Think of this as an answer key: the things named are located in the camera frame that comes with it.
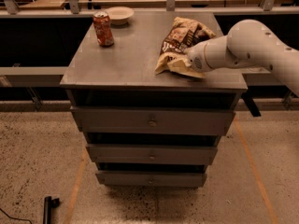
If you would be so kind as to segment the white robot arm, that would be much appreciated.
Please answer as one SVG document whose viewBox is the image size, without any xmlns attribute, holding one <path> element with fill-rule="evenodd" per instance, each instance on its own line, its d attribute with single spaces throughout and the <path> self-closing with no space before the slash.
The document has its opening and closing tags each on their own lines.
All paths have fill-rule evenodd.
<svg viewBox="0 0 299 224">
<path fill-rule="evenodd" d="M 256 20 L 236 23 L 227 35 L 186 49 L 186 54 L 171 64 L 196 73 L 261 66 L 299 95 L 299 51 L 284 44 L 267 26 Z"/>
</svg>

